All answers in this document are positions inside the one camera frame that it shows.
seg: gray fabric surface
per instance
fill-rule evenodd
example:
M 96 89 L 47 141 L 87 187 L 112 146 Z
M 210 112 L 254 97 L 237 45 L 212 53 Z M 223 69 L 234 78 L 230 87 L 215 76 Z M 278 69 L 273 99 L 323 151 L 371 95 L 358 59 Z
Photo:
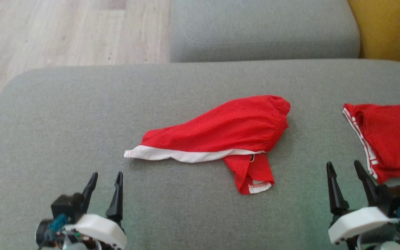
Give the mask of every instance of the gray fabric surface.
M 346 0 L 173 0 L 172 62 L 357 58 Z
M 243 196 L 222 160 L 185 164 L 123 158 L 153 128 L 179 124 L 230 99 L 274 94 L 291 103 L 268 158 L 276 179 Z M 124 172 L 127 249 L 344 249 L 331 246 L 325 163 L 352 208 L 365 206 L 353 167 L 365 154 L 345 102 L 400 104 L 400 64 L 283 60 L 34 70 L 0 95 L 0 249 L 34 249 L 60 194 L 99 181 L 103 215 Z M 400 183 L 400 179 L 389 183 Z

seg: gray ottoman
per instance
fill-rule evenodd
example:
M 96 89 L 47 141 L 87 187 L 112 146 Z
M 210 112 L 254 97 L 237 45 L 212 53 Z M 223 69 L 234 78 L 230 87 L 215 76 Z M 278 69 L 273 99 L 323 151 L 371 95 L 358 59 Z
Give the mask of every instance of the gray ottoman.
M 173 0 L 172 62 L 357 58 L 346 0 Z
M 274 94 L 289 128 L 268 153 L 276 179 L 243 196 L 222 160 L 123 158 L 150 129 L 230 99 Z M 60 194 L 100 176 L 90 213 L 104 214 L 124 173 L 127 249 L 345 249 L 330 245 L 325 163 L 352 208 L 365 206 L 353 160 L 362 145 L 345 102 L 400 104 L 400 63 L 282 60 L 34 70 L 0 96 L 0 249 L 35 249 L 34 232 Z M 400 183 L 395 179 L 389 184 Z

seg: red garment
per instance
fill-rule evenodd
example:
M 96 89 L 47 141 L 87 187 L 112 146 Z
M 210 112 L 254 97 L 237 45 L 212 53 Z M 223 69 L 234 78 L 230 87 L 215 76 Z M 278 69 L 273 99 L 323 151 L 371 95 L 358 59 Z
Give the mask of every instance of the red garment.
M 400 177 L 400 105 L 345 104 L 343 114 L 365 147 L 370 174 L 379 183 Z
M 148 131 L 124 157 L 184 163 L 223 158 L 240 193 L 258 193 L 274 184 L 265 153 L 288 127 L 289 110 L 290 104 L 275 95 L 232 100 L 184 124 Z

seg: wooden floor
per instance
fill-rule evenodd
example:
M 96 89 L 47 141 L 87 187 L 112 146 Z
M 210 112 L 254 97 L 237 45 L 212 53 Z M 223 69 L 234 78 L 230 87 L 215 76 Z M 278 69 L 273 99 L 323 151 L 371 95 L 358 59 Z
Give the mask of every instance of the wooden floor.
M 33 68 L 168 62 L 170 0 L 0 0 L 0 93 Z

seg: robotic arm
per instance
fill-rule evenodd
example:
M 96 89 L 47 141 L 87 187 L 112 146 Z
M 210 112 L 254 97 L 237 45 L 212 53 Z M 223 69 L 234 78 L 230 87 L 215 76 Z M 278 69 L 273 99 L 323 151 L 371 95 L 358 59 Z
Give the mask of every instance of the robotic arm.
M 98 173 L 93 173 L 83 193 L 61 195 L 51 204 L 53 219 L 44 219 L 38 225 L 35 240 L 38 250 L 56 247 L 70 250 L 83 245 L 91 250 L 122 250 L 126 235 L 121 227 L 123 219 L 123 173 L 115 181 L 112 202 L 106 218 L 87 214 L 92 192 L 97 185 Z
M 349 250 L 400 250 L 400 185 L 376 185 L 361 163 L 354 167 L 367 196 L 368 207 L 349 209 L 336 173 L 327 163 L 328 194 L 333 220 L 328 229 L 332 244 L 346 242 Z

